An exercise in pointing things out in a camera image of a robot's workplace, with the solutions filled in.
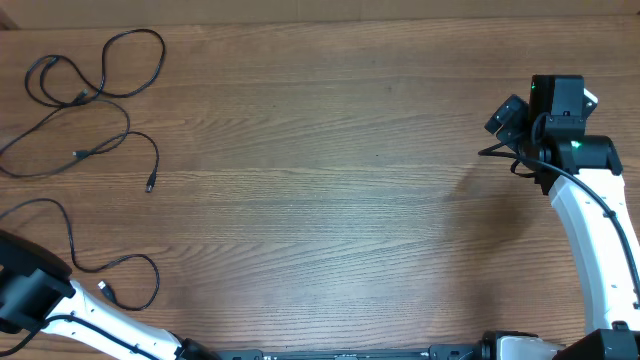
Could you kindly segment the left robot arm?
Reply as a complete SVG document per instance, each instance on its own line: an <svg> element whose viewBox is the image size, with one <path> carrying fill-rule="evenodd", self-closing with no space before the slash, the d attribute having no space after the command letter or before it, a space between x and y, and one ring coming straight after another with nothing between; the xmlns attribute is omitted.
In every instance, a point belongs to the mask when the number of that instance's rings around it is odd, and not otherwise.
<svg viewBox="0 0 640 360"><path fill-rule="evenodd" d="M140 323L101 302L71 279L71 268L47 249L1 233L1 331L27 335L3 357L37 334L67 337L116 359L215 359L191 339Z"/></svg>

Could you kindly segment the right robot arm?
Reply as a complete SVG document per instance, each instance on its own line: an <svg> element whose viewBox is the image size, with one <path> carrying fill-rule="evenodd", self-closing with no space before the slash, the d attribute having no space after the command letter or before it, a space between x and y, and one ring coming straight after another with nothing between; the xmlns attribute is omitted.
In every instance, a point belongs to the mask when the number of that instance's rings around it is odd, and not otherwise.
<svg viewBox="0 0 640 360"><path fill-rule="evenodd" d="M471 359L636 359L639 356L639 243L626 205L613 141L589 135L598 99L580 75L540 75L530 97L510 96L487 121L497 144L483 157L511 160L511 172L548 196L565 229L584 299L586 334L557 345L522 332L492 331Z"/></svg>

